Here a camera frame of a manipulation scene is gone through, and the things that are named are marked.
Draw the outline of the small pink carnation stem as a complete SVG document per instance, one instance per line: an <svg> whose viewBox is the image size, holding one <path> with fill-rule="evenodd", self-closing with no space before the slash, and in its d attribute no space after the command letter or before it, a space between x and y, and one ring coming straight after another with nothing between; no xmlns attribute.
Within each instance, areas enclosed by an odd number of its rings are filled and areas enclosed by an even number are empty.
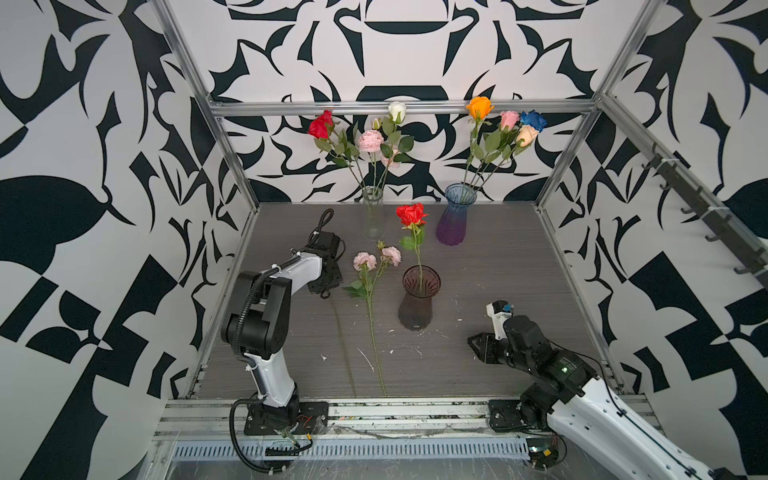
<svg viewBox="0 0 768 480"><path fill-rule="evenodd" d="M379 240L376 253L360 251L353 256L352 267L357 274L357 279L353 280L344 288L350 296L362 299L365 302L371 346L373 349L372 368L377 375L381 394L384 397L387 396L387 389L381 371L381 362L376 338L374 297L376 287L382 276L391 267L399 266L401 262L402 253L400 250L395 246L386 245L383 241Z"/></svg>

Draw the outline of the clear glass vase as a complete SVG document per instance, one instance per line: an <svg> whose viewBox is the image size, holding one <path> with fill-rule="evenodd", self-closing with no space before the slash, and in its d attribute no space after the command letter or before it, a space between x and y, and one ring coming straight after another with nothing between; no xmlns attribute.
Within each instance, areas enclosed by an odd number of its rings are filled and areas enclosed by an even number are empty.
<svg viewBox="0 0 768 480"><path fill-rule="evenodd" d="M379 187L366 186L362 191L363 236L370 240L379 240L384 235L383 190Z"/></svg>

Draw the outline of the smoky pink glass vase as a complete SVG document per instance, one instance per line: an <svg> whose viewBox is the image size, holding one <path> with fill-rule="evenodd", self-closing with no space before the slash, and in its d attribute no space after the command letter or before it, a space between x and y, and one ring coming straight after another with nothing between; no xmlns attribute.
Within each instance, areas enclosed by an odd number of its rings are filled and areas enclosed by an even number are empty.
<svg viewBox="0 0 768 480"><path fill-rule="evenodd" d="M433 319L433 298L439 293L441 279L429 266L412 266L402 277L404 297L398 309L398 319L408 330L425 329Z"/></svg>

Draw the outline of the red rose stem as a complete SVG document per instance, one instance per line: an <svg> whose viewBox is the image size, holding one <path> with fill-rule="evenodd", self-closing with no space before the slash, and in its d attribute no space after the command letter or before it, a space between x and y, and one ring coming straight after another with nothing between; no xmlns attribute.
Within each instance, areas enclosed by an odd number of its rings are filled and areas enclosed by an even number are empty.
<svg viewBox="0 0 768 480"><path fill-rule="evenodd" d="M324 110L310 123L308 134L321 152L331 156L335 165L351 172L361 190L366 187L365 175L359 165L360 152L346 131L337 127L330 110Z"/></svg>

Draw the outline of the pink peony flower stem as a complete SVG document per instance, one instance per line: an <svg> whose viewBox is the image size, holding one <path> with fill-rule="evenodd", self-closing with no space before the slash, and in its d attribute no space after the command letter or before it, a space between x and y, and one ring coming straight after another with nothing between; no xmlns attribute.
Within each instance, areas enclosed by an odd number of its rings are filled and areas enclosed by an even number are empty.
<svg viewBox="0 0 768 480"><path fill-rule="evenodd" d="M378 181L382 179L384 173L381 163L382 155L380 153L380 145L384 140L384 135L377 129L380 119L383 118L376 118L372 126L363 132L356 141L356 146L361 156L369 164L369 170L372 173L370 186L374 187L378 187Z"/></svg>

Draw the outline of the purple blue glass vase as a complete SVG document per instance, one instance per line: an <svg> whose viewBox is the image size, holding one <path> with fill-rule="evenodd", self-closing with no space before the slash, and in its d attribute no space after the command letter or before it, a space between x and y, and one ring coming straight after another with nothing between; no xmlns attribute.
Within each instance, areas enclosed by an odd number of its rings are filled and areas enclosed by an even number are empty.
<svg viewBox="0 0 768 480"><path fill-rule="evenodd" d="M477 200L476 190L466 183L451 184L445 190L446 208L436 228L436 238L443 245L461 244L466 235L468 209Z"/></svg>

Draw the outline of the white rose stem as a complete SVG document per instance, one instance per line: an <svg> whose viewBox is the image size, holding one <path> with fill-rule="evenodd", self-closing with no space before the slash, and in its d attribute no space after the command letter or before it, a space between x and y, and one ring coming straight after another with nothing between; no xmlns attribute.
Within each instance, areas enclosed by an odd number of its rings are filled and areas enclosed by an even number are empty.
<svg viewBox="0 0 768 480"><path fill-rule="evenodd" d="M407 105L402 101L394 101L388 105L388 116L380 119L377 129L384 135L380 145L381 163L384 168L383 177L377 186L384 190L389 172L407 159L407 154L414 147L414 138L403 134L401 127L407 116Z"/></svg>

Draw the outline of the orange rose stem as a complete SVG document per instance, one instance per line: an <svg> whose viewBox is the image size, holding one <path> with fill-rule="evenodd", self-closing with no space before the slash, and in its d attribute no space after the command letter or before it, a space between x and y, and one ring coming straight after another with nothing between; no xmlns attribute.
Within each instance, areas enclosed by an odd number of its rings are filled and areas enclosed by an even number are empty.
<svg viewBox="0 0 768 480"><path fill-rule="evenodd" d="M485 158L485 153L480 146L481 128L485 124L486 117L494 109L494 105L488 97L478 96L471 99L466 108L469 112L469 117L473 122L473 127L470 133L469 155L463 177L463 182L465 184L468 183L469 170L473 162L475 160L482 161Z"/></svg>

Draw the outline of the peach rose stem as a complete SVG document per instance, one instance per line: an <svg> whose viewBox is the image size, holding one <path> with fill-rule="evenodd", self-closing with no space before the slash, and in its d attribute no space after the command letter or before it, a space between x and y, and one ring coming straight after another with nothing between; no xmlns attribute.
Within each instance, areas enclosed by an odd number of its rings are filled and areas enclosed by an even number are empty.
<svg viewBox="0 0 768 480"><path fill-rule="evenodd" d="M540 131L531 125L499 127L484 139L485 158L473 186L480 190L501 167L512 164L515 156L532 146Z"/></svg>

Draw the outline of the blue rose stem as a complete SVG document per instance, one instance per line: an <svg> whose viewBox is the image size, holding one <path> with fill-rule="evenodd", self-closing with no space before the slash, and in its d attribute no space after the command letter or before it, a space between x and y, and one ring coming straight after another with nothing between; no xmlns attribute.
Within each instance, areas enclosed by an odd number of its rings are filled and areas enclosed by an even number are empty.
<svg viewBox="0 0 768 480"><path fill-rule="evenodd" d="M536 111L519 112L519 113L521 114L520 125L521 124L531 125L537 130L539 130L540 133L548 125L547 120L540 113Z"/></svg>

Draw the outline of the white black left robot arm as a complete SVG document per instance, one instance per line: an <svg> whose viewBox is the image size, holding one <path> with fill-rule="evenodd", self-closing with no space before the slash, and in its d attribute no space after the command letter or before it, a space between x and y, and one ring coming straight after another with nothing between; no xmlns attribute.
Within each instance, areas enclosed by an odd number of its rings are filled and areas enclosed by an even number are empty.
<svg viewBox="0 0 768 480"><path fill-rule="evenodd" d="M236 278L220 337L256 385L249 415L271 428L292 427L300 415L298 387L283 354L292 296L307 288L329 297L343 281L338 266L343 253L338 235L316 229L308 244L285 262L261 272L244 271Z"/></svg>

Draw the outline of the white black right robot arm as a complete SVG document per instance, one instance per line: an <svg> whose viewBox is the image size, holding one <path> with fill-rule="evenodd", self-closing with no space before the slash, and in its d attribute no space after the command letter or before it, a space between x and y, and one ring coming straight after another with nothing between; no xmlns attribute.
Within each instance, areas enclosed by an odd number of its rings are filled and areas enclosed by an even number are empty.
<svg viewBox="0 0 768 480"><path fill-rule="evenodd" d="M491 414L497 432L548 430L566 437L619 479L731 479L667 439L632 410L583 356L550 341L529 317L490 314L494 329L468 338L484 364L533 377L512 415Z"/></svg>

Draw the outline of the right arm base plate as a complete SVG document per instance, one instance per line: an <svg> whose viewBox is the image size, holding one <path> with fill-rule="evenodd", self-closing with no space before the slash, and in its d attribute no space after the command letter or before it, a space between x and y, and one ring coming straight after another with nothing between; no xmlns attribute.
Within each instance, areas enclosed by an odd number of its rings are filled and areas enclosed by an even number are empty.
<svg viewBox="0 0 768 480"><path fill-rule="evenodd" d="M497 433L547 431L547 417L554 413L554 405L523 398L517 400L490 400L489 427Z"/></svg>

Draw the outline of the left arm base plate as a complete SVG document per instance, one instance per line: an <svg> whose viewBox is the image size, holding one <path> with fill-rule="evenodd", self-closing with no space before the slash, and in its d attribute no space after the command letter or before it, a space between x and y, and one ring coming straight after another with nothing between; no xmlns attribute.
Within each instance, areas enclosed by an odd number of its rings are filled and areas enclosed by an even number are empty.
<svg viewBox="0 0 768 480"><path fill-rule="evenodd" d="M327 425L328 414L327 402L289 403L285 407L256 403L247 407L243 433L246 436L267 436L288 430L298 435L314 434Z"/></svg>

